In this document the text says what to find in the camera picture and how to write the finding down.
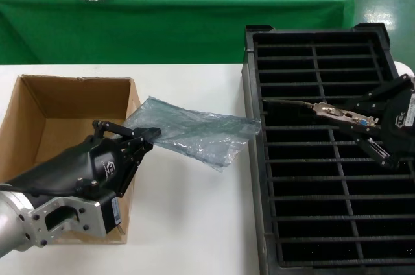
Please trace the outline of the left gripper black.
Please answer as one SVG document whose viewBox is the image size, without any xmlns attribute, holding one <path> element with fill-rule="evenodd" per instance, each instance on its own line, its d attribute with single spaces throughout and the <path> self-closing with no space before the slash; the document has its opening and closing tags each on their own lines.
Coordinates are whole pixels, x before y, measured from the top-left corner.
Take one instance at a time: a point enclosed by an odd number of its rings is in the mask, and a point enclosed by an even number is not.
<svg viewBox="0 0 415 275">
<path fill-rule="evenodd" d="M 123 243 L 118 197 L 125 196 L 144 155 L 153 149 L 149 142 L 161 129 L 131 129 L 100 120 L 92 126 L 96 138 L 108 132 L 111 139 L 127 141 L 124 174 L 121 150 L 107 138 L 85 141 L 31 169 L 30 215 L 42 246 L 53 241 Z"/>
</svg>

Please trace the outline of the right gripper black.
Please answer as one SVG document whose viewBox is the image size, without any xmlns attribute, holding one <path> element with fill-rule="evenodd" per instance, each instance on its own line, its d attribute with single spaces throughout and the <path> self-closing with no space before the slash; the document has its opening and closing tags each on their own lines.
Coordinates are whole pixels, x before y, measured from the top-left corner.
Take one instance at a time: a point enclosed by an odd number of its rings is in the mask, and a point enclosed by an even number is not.
<svg viewBox="0 0 415 275">
<path fill-rule="evenodd" d="M 344 103 L 346 110 L 381 115 L 381 128 L 339 124 L 339 130 L 381 167 L 397 169 L 402 158 L 414 157 L 414 77 L 404 74 Z M 383 147 L 372 138 L 379 138 Z"/>
</svg>

